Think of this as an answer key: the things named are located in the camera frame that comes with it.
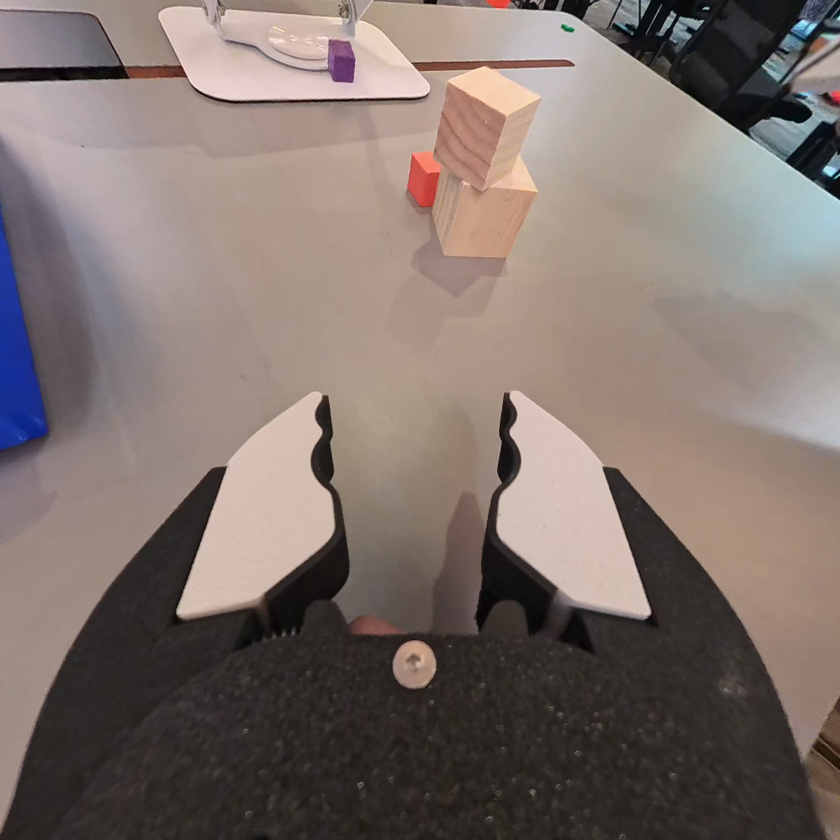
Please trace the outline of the medium wooden cube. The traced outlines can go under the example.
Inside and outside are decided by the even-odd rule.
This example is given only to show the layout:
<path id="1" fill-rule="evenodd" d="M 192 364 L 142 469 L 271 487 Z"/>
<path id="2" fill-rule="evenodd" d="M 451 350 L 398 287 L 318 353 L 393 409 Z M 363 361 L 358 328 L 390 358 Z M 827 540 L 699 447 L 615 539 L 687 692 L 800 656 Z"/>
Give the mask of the medium wooden cube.
<path id="1" fill-rule="evenodd" d="M 522 151 L 540 96 L 482 66 L 447 84 L 434 158 L 484 192 L 510 174 Z"/>

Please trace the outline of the large wooden cube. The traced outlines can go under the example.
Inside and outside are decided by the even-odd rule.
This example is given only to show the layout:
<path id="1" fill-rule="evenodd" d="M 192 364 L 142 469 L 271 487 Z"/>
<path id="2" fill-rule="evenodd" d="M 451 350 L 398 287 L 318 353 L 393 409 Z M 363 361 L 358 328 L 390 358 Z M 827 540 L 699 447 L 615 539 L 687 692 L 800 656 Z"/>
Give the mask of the large wooden cube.
<path id="1" fill-rule="evenodd" d="M 444 256 L 507 258 L 537 194 L 521 156 L 485 191 L 442 165 L 432 217 Z"/>

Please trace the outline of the blue plastic bin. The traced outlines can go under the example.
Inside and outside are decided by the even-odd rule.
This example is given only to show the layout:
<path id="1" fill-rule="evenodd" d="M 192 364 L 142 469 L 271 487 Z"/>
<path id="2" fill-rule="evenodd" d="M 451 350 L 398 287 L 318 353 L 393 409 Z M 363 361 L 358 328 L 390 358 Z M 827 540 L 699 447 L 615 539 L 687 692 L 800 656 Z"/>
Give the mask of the blue plastic bin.
<path id="1" fill-rule="evenodd" d="M 20 300 L 14 263 L 1 225 L 1 449 L 48 434 L 46 409 Z"/>

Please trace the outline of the black office chair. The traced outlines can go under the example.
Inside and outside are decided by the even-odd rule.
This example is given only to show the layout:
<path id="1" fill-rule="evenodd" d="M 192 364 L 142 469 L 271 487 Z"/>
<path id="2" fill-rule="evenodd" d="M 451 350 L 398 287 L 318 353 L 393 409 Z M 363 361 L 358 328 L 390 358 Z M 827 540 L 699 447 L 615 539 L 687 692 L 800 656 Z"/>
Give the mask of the black office chair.
<path id="1" fill-rule="evenodd" d="M 746 133 L 765 119 L 805 123 L 812 111 L 763 69 L 805 1 L 716 2 L 678 53 L 668 79 Z"/>

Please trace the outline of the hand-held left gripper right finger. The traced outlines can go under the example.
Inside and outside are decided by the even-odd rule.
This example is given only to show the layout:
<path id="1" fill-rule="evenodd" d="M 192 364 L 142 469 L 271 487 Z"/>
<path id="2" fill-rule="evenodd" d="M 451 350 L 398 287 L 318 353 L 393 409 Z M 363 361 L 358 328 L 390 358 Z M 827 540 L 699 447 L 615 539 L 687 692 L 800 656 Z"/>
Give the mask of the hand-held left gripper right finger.
<path id="1" fill-rule="evenodd" d="M 517 602 L 529 626 L 567 626 L 578 611 L 648 620 L 652 608 L 601 460 L 519 391 L 502 398 L 499 437 L 477 625 L 500 602 Z"/>

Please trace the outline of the red wooden cube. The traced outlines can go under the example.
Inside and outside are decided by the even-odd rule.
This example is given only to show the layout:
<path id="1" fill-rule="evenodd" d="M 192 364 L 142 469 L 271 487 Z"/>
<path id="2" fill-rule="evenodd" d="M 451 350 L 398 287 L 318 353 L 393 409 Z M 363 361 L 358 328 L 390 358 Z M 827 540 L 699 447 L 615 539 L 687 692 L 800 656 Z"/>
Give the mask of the red wooden cube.
<path id="1" fill-rule="evenodd" d="M 419 207 L 434 205 L 441 170 L 432 151 L 412 153 L 406 189 Z"/>

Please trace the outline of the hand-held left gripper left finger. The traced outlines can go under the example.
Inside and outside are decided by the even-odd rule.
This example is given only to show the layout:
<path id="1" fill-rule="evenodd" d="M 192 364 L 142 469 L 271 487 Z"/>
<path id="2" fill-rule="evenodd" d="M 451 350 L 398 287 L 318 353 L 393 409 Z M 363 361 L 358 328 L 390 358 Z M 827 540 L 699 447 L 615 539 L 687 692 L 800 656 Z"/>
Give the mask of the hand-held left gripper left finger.
<path id="1" fill-rule="evenodd" d="M 311 392 L 228 461 L 175 614 L 182 621 L 256 612 L 300 626 L 350 572 L 333 487 L 329 398 Z"/>

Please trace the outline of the white folding stand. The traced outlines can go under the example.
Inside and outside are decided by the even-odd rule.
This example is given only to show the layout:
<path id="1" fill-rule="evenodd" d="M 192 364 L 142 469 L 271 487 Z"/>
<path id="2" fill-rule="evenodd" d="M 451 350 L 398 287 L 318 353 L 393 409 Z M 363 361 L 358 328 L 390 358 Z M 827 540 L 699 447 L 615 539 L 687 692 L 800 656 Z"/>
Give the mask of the white folding stand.
<path id="1" fill-rule="evenodd" d="M 429 82 L 380 29 L 361 21 L 372 2 L 337 2 L 331 15 L 267 13 L 203 2 L 159 13 L 191 85 L 225 102 L 418 100 Z M 352 83 L 331 80 L 329 39 L 355 54 Z"/>

